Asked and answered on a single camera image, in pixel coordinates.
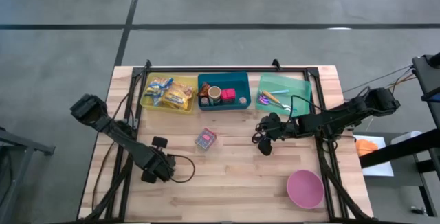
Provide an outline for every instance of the small box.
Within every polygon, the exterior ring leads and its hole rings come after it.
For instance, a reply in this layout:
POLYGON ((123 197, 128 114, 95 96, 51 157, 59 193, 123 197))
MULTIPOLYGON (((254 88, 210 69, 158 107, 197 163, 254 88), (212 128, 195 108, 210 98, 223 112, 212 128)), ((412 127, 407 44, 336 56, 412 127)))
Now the small box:
POLYGON ((234 103, 235 102, 235 89, 221 90, 221 101, 223 101, 224 104, 234 103))
POLYGON ((195 140, 195 143, 198 146, 200 146, 202 149, 208 150, 209 147, 214 143, 216 137, 217 136, 212 131, 205 128, 200 133, 199 137, 197 137, 197 139, 195 140))

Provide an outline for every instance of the white object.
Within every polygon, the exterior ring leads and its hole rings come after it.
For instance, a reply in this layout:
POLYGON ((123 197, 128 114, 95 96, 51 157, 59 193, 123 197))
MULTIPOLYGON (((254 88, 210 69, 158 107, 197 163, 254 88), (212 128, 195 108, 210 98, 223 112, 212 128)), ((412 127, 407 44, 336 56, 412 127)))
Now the white object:
POLYGON ((418 135, 420 135, 420 134, 421 134, 420 131, 411 131, 411 132, 408 132, 408 133, 405 134, 405 135, 401 135, 401 136, 399 136, 399 137, 396 137, 396 138, 392 139, 392 140, 391 140, 391 144, 396 144, 396 143, 399 143, 399 142, 403 142, 404 140, 407 140, 407 139, 410 139, 410 138, 416 137, 416 136, 418 136, 418 135))
MULTIPOLYGON (((368 141, 371 141, 376 144, 379 149, 386 147, 385 139, 383 137, 371 137, 365 135, 354 135, 354 137, 356 137, 356 139, 366 139, 368 141)), ((375 166, 363 168, 362 173, 365 176, 394 177, 393 168, 391 167, 391 163, 389 161, 375 166)))

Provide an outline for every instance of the pink bowl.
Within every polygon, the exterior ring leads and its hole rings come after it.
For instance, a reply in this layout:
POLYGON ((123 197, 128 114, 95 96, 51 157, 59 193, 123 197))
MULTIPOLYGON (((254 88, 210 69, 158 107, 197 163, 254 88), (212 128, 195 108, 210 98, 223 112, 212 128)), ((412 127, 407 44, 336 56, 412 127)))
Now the pink bowl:
POLYGON ((324 186, 316 173, 297 170, 287 180, 290 199, 302 208, 316 208, 324 198, 324 186))

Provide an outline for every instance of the white paper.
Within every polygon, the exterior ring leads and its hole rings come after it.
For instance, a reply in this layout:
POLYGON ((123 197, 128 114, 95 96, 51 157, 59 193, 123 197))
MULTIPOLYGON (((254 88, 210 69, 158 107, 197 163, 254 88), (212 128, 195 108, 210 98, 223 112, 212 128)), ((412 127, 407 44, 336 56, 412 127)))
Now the white paper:
MULTIPOLYGON (((368 141, 372 141, 377 145, 379 149, 385 148, 385 139, 383 137, 371 137, 365 135, 354 135, 356 139, 366 139, 368 141)), ((386 177, 394 177, 393 168, 391 167, 391 163, 385 162, 382 164, 378 164, 376 166, 370 166, 368 168, 362 169, 362 173, 365 176, 386 176, 386 177)))

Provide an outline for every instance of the concrete floor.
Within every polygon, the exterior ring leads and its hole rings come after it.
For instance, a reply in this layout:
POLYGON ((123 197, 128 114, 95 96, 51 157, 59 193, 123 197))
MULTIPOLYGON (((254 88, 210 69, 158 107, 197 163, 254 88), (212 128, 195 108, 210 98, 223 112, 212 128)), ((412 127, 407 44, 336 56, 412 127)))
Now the concrete floor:
MULTIPOLYGON (((0 24, 124 23, 131 0, 0 0, 0 24)), ((439 0, 139 0, 134 23, 440 23, 439 0)), ((96 133, 69 114, 84 93, 105 98, 122 30, 0 30, 0 125, 54 144, 36 155, 17 223, 75 219, 96 133)), ((132 31, 123 65, 337 65, 343 89, 439 52, 440 30, 132 31)), ((374 82, 381 87, 399 74, 374 82)), ((349 91, 346 97, 360 89, 349 91)), ((417 81, 396 90, 402 107, 370 131, 427 131, 434 123, 417 81)), ((366 129, 367 122, 359 130, 366 129)), ((376 217, 419 204, 408 189, 368 188, 376 217), (384 195, 388 202, 378 198, 384 195)), ((422 216, 412 222, 427 223, 422 216)))

